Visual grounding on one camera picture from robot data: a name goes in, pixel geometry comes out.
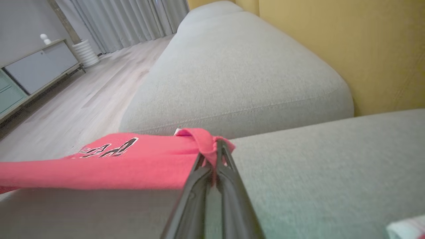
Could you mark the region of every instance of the cushion seam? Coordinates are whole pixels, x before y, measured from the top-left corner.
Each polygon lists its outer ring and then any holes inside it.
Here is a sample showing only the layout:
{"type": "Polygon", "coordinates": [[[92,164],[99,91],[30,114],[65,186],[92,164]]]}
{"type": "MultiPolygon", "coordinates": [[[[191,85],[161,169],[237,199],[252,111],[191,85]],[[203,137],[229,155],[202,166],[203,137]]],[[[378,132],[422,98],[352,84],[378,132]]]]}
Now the cushion seam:
{"type": "Polygon", "coordinates": [[[290,102],[274,103],[274,104],[270,104],[270,105],[256,106],[256,107],[252,107],[252,108],[248,108],[248,109],[238,109],[238,110],[235,110],[235,111],[220,113],[220,114],[206,116],[206,117],[197,117],[197,118],[187,119],[187,120],[180,121],[180,122],[168,123],[168,124],[165,124],[165,125],[155,126],[155,127],[151,127],[151,128],[147,128],[147,129],[142,129],[142,130],[131,130],[130,132],[134,132],[134,131],[138,131],[138,132],[153,131],[153,132],[155,132],[155,131],[158,131],[162,128],[170,127],[170,126],[173,126],[173,125],[176,125],[176,124],[179,125],[179,124],[188,123],[188,122],[203,122],[203,121],[206,121],[207,119],[212,119],[212,118],[217,118],[217,117],[222,118],[223,116],[230,115],[230,114],[239,115],[239,114],[246,114],[248,112],[266,109],[266,108],[281,107],[283,105],[287,105],[287,104],[291,104],[291,103],[302,102],[302,101],[326,97],[326,96],[338,91],[341,88],[342,88],[342,82],[340,82],[339,87],[337,87],[335,90],[332,90],[329,93],[326,93],[326,94],[323,94],[323,95],[320,95],[320,96],[317,96],[317,97],[311,97],[311,98],[303,99],[303,100],[294,100],[294,101],[290,101],[290,102]]]}

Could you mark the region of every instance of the white ribbed planter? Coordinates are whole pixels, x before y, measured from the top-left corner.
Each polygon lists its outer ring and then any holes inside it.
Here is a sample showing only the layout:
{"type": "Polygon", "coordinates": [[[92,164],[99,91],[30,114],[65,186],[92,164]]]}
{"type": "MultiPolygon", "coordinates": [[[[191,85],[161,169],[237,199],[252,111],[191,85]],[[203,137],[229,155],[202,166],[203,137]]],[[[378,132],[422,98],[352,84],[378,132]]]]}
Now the white ribbed planter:
{"type": "Polygon", "coordinates": [[[94,53],[88,40],[84,40],[78,44],[72,45],[75,52],[80,57],[84,67],[91,67],[100,62],[99,57],[94,53]]]}

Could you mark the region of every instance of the green cabinet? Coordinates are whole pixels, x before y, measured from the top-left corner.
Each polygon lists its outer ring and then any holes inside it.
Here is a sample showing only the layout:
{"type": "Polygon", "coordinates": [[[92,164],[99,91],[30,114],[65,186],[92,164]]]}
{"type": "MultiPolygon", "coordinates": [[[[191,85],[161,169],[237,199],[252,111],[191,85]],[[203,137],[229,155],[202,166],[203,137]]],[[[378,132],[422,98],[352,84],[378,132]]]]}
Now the green cabinet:
{"type": "Polygon", "coordinates": [[[0,116],[26,97],[25,92],[0,69],[0,116]]]}

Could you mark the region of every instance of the gray fabric upholstery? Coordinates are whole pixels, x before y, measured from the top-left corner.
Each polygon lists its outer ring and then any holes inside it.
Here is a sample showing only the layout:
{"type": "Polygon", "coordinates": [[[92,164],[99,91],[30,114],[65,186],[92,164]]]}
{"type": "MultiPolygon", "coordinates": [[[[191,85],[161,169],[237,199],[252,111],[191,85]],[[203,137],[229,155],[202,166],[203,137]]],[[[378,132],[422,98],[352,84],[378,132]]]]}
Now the gray fabric upholstery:
{"type": "Polygon", "coordinates": [[[325,62],[241,11],[180,29],[126,110],[121,132],[177,127],[244,137],[353,116],[347,84],[325,62]]]}
{"type": "Polygon", "coordinates": [[[213,2],[191,10],[180,23],[178,29],[180,30],[182,28],[190,26],[190,24],[192,23],[198,23],[199,21],[203,21],[205,19],[210,19],[213,17],[218,17],[238,11],[243,11],[243,9],[232,2],[213,2]]]}
{"type": "MultiPolygon", "coordinates": [[[[424,109],[232,142],[267,239],[383,239],[390,222],[425,214],[424,109]]],[[[213,202],[208,238],[220,235],[213,202]]]]}
{"type": "MultiPolygon", "coordinates": [[[[425,110],[232,140],[267,239],[378,239],[425,214],[425,110]]],[[[0,195],[0,238],[159,238],[178,191],[20,190],[0,195]]],[[[221,196],[207,238],[221,238],[221,196]]]]}

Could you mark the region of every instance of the cabinet door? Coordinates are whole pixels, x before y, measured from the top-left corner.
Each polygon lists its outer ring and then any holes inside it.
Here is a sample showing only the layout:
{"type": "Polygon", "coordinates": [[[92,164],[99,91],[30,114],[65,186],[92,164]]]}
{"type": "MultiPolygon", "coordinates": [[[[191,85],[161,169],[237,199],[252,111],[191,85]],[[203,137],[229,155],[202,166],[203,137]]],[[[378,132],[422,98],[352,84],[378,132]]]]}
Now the cabinet door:
{"type": "Polygon", "coordinates": [[[31,54],[5,68],[29,94],[36,92],[62,73],[44,51],[31,54]]]}
{"type": "Polygon", "coordinates": [[[9,86],[0,93],[0,114],[23,98],[24,97],[14,87],[9,86]]]}
{"type": "Polygon", "coordinates": [[[9,86],[7,75],[0,69],[0,92],[7,86],[9,86]]]}
{"type": "Polygon", "coordinates": [[[60,71],[60,74],[78,63],[77,59],[75,59],[65,42],[49,46],[43,51],[46,56],[54,62],[57,70],[60,71]]]}

